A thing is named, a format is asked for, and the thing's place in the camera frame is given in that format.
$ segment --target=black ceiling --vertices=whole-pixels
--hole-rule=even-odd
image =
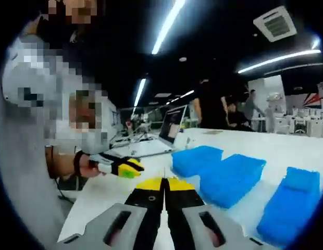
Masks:
[[[92,65],[96,81],[102,83],[118,108],[133,106],[142,78],[147,81],[139,106],[148,106],[150,102],[163,105],[194,89],[198,79],[207,74],[236,72],[266,59],[310,49],[316,35],[297,5],[285,1],[186,0],[159,53],[151,55],[174,2],[107,2],[106,16],[94,27],[97,35],[92,46]],[[297,35],[270,43],[253,20],[281,5],[290,13]],[[181,57],[187,61],[180,62]],[[289,59],[244,73],[240,78],[246,83],[269,71],[320,62],[323,63],[323,55]],[[304,86],[303,91],[315,91],[315,84],[323,81],[323,66],[287,70],[282,78],[286,94],[297,93],[294,87],[300,85]],[[231,92],[245,89],[239,82],[225,79],[220,84]],[[157,93],[172,95],[155,98]]]

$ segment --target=laptop screen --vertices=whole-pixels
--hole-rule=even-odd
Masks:
[[[179,132],[186,107],[187,106],[182,106],[166,112],[164,122],[159,134],[160,138],[172,144],[174,143]]]

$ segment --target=table surface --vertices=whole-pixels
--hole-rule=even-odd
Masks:
[[[287,167],[316,170],[320,173],[320,188],[323,189],[323,138],[280,135],[268,133],[222,131],[216,135],[206,129],[186,129],[179,133],[175,141],[178,149],[185,149],[187,139],[189,147],[209,145],[224,150],[222,158],[235,153],[265,159],[261,180],[236,205],[226,210],[227,216],[243,226],[244,233],[256,235],[256,226],[263,209],[283,176]],[[86,224],[110,208],[115,203],[124,203],[135,186],[143,180],[153,177],[173,177],[170,154],[142,158],[145,171],[135,179],[123,179],[112,174],[90,179],[74,203],[58,238],[59,241],[75,234],[83,234]],[[167,213],[161,214],[154,249],[174,249],[167,227]]]

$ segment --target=blue sponge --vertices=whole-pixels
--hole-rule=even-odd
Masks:
[[[173,170],[182,177],[199,174],[205,169],[216,167],[222,158],[223,150],[199,146],[172,154]]]
[[[295,239],[320,199],[319,177],[318,172],[287,169],[257,226],[263,240],[284,246]]]
[[[230,208],[260,180],[265,160],[232,155],[200,173],[200,190],[208,201]]]

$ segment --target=gray gripper frame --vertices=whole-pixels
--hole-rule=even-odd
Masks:
[[[147,209],[124,204],[114,204],[110,209],[90,221],[83,235],[74,234],[58,242],[55,250],[133,250],[136,235]],[[114,224],[125,216],[127,221],[112,246],[105,243]]]
[[[182,209],[183,214],[189,224],[195,249],[204,250],[270,250],[277,249],[271,245],[261,242],[253,237],[247,237],[243,234],[242,227],[226,216],[223,211],[218,210],[211,205],[188,207]],[[210,239],[203,218],[208,218],[209,222],[218,225],[221,235],[217,235],[220,243],[219,247],[214,247]]]
[[[110,209],[90,221],[86,225],[84,235],[74,234],[71,237],[58,242],[55,250],[133,250],[136,235],[145,216],[147,209],[124,204],[115,204]],[[242,227],[225,216],[222,211],[211,205],[188,207],[182,209],[186,220],[191,229],[195,249],[197,250],[273,250],[277,249],[258,239],[243,235]],[[112,246],[105,243],[108,233],[112,229],[114,223],[127,213],[127,221],[123,226],[120,234]],[[218,225],[220,233],[223,237],[223,244],[214,247],[209,234],[203,223],[203,217],[208,217],[210,221],[214,221]]]

